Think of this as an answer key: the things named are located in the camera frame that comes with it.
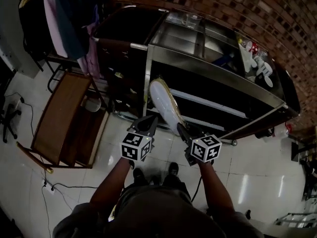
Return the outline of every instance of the black cup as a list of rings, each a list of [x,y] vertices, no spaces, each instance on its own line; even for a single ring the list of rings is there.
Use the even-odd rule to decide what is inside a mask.
[[[266,90],[271,90],[273,87],[271,79],[268,76],[264,76],[262,72],[256,76],[255,83]]]

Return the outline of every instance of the brick wall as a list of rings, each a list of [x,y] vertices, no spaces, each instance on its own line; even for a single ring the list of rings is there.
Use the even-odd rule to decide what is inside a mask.
[[[317,125],[317,0],[108,0],[109,6],[179,8],[243,33],[269,50],[290,73],[302,114],[294,130]]]

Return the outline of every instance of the pink shirt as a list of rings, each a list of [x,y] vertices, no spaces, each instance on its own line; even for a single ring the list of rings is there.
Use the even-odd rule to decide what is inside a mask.
[[[57,26],[55,0],[44,0],[46,21],[48,22],[52,42],[58,55],[68,57]]]

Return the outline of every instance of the black pants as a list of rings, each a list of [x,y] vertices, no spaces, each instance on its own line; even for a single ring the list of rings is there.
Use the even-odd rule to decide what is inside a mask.
[[[123,190],[122,194],[125,193],[130,188],[139,187],[139,186],[146,186],[146,185],[149,185],[149,182],[145,178],[144,179],[142,179],[142,178],[137,179],[133,184],[127,186]],[[162,186],[171,187],[171,188],[181,190],[182,192],[186,193],[190,198],[190,195],[187,191],[185,183],[181,182],[181,180],[175,175],[167,175],[167,177],[165,177],[165,180],[164,180]]]

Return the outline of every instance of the gray t-shirt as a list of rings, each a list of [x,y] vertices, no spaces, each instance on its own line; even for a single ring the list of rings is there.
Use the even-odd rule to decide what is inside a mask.
[[[111,222],[100,221],[90,203],[77,205],[72,214],[53,231],[53,238],[97,237],[248,237],[263,238],[239,212],[225,221],[214,221],[194,208],[188,196],[167,187],[134,188],[121,197],[116,217]]]

